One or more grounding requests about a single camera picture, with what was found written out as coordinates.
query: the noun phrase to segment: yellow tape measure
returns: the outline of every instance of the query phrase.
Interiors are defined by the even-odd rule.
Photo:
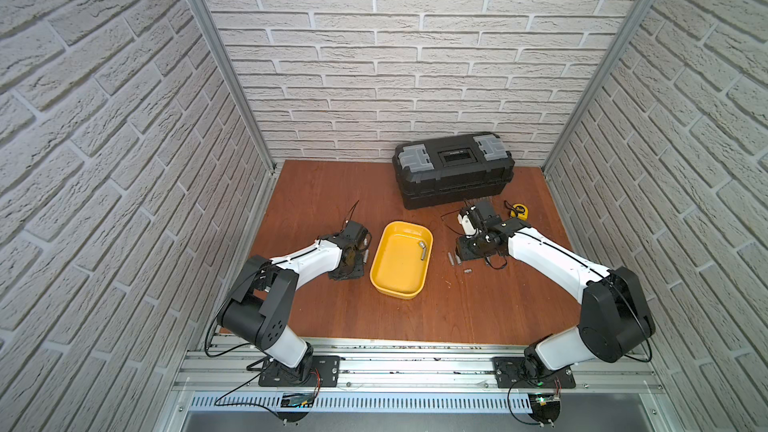
[[[528,220],[528,207],[523,204],[513,204],[512,210],[509,211],[510,217],[517,217],[520,220]]]

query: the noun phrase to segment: wooden floor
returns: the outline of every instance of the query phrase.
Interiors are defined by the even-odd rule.
[[[528,221],[570,248],[552,197],[538,168],[515,168],[514,179],[493,200],[525,204]],[[440,215],[461,203],[409,211],[402,206],[391,164],[287,161],[251,254],[274,257],[336,232],[357,200],[353,220],[372,234],[366,275],[335,282],[323,275],[302,287],[293,302],[290,326],[302,336],[410,341],[530,344],[578,322],[578,303],[559,286],[513,258],[500,271],[483,261],[451,265],[456,234]],[[426,226],[434,246],[426,284],[410,301],[388,297],[370,282],[369,271],[384,227],[395,220]],[[446,216],[459,230],[455,218]],[[492,258],[494,265],[503,261]],[[472,272],[464,273],[466,268]]]

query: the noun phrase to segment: yellow plastic bin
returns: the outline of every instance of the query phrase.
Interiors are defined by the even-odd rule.
[[[424,260],[419,241],[426,244]],[[427,227],[408,222],[391,222],[384,228],[373,259],[371,283],[382,294],[414,298],[424,288],[431,254],[432,233]]]

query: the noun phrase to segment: wire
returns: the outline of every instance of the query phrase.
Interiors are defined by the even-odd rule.
[[[509,393],[512,392],[512,387],[507,390],[507,408],[509,409],[509,413],[512,415],[512,418],[515,419],[517,422],[525,425],[540,425],[542,422],[523,422],[517,416],[514,415],[514,412],[512,412],[512,404],[509,402]]]

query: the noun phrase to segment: toolbox lid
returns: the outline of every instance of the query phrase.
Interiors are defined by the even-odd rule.
[[[432,161],[429,160],[429,154],[427,154],[424,144],[403,147],[402,152],[398,154],[397,158],[400,161],[400,167],[409,167],[411,172],[433,170],[435,168]]]
[[[495,135],[475,136],[473,139],[475,139],[480,151],[485,155],[485,160],[507,158],[507,149],[504,148],[504,142]]]

